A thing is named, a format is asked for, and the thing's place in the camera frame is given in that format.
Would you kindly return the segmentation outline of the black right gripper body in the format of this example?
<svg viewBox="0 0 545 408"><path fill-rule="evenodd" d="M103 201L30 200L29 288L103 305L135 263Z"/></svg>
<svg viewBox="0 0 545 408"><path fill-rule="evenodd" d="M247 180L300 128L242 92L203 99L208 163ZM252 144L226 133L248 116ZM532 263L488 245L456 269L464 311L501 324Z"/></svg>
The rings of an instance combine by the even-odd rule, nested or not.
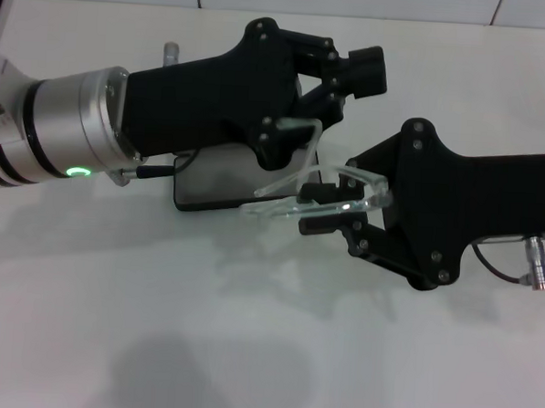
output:
<svg viewBox="0 0 545 408"><path fill-rule="evenodd" d="M489 238L545 236L545 153L466 157L427 119L350 158L387 178L383 267L413 288L456 282L466 248Z"/></svg>

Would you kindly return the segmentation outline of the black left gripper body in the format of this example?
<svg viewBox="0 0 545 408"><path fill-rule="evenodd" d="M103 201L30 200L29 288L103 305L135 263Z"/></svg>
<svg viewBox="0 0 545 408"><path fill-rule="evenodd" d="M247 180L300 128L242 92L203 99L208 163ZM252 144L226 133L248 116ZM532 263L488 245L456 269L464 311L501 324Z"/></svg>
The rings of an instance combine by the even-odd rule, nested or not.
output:
<svg viewBox="0 0 545 408"><path fill-rule="evenodd" d="M131 73L122 134L143 156L239 143L277 171L294 152L276 127L298 98L294 66L277 22L258 18L225 54Z"/></svg>

